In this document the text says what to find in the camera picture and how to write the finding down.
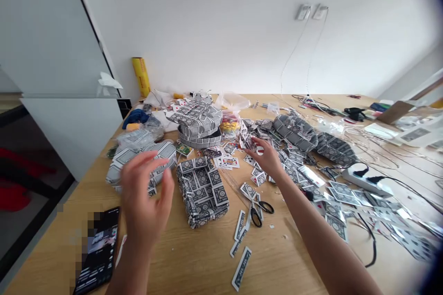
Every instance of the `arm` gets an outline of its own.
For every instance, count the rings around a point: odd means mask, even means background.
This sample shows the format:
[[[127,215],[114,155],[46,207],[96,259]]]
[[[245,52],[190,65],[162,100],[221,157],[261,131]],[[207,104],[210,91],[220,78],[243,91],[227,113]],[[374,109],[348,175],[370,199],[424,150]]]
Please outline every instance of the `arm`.
[[[148,196],[151,172],[168,162],[168,159],[154,159],[156,155],[157,151],[140,153],[121,171],[121,204],[128,238],[106,295],[146,294],[152,249],[166,228],[174,193],[171,170],[166,169],[160,200]]]
[[[330,294],[381,294],[363,264],[329,226],[283,170],[277,152],[266,141],[253,137],[263,155],[251,150],[260,167],[277,183],[299,229],[312,262]]]

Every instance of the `black object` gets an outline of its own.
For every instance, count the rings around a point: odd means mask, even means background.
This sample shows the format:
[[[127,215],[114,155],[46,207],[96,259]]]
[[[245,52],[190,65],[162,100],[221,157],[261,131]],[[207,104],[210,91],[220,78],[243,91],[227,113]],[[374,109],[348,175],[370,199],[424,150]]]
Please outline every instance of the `black object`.
[[[374,236],[374,234],[373,234],[371,228],[370,228],[370,227],[368,226],[368,224],[366,223],[366,221],[361,217],[360,213],[358,213],[358,215],[359,215],[361,221],[363,221],[363,223],[365,224],[366,228],[367,228],[368,231],[369,231],[369,234],[370,234],[371,237],[372,237],[372,248],[374,249],[374,255],[372,256],[372,261],[371,261],[368,265],[365,265],[365,267],[368,268],[369,266],[374,265],[374,264],[375,264],[375,261],[377,260],[377,241],[375,240],[375,236]]]
[[[274,212],[275,212],[274,208],[268,202],[258,201],[258,204],[267,213],[274,214]],[[263,226],[263,223],[262,223],[262,221],[261,221],[261,219],[260,219],[260,217],[258,215],[258,212],[255,209],[254,205],[252,205],[252,208],[251,208],[251,219],[252,219],[252,222],[254,223],[254,225],[256,225],[258,228]]]
[[[86,294],[111,280],[117,252],[120,207],[100,213],[100,220],[89,229],[88,255],[82,265],[73,295]]]
[[[345,108],[344,110],[344,112],[348,114],[351,120],[360,121],[360,122],[363,122],[363,120],[366,119],[366,116],[363,114],[363,111],[366,110],[364,108],[357,108],[357,107]]]

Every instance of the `plastic bag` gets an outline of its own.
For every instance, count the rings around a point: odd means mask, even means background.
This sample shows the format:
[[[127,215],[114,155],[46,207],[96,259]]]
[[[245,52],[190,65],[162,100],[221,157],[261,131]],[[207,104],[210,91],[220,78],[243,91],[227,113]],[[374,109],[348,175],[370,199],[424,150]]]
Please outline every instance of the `plastic bag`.
[[[234,138],[240,130],[240,111],[248,108],[250,101],[245,97],[233,92],[219,94],[214,106],[221,109],[223,116],[220,129],[227,138]]]
[[[139,152],[141,149],[154,144],[164,135],[163,125],[154,116],[150,116],[148,121],[141,125],[139,130],[125,132],[115,139],[119,143],[116,153],[124,148]]]
[[[266,111],[266,114],[273,114],[274,116],[277,116],[280,114],[280,105],[278,101],[273,101],[271,103],[268,103],[268,110]]]

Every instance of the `smartphone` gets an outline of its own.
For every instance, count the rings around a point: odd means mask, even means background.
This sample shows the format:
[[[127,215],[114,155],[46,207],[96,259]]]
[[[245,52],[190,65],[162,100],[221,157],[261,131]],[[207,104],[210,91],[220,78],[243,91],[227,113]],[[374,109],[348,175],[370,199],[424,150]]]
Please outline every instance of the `smartphone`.
[[[88,230],[88,254],[82,265],[74,295],[86,294],[109,282],[114,270],[120,207],[100,213],[94,229]]]

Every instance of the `yellow object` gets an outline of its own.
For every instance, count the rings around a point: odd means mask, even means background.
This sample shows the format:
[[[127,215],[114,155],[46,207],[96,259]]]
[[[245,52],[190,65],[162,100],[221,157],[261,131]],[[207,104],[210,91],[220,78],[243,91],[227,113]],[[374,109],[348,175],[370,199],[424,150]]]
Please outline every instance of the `yellow object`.
[[[138,87],[140,88],[142,97],[147,97],[149,92],[151,92],[151,87],[149,86],[148,72],[146,71],[144,59],[132,58],[132,66],[134,67],[135,76],[137,77]]]
[[[126,126],[126,131],[135,131],[135,130],[139,130],[140,129],[140,124],[128,124]]]

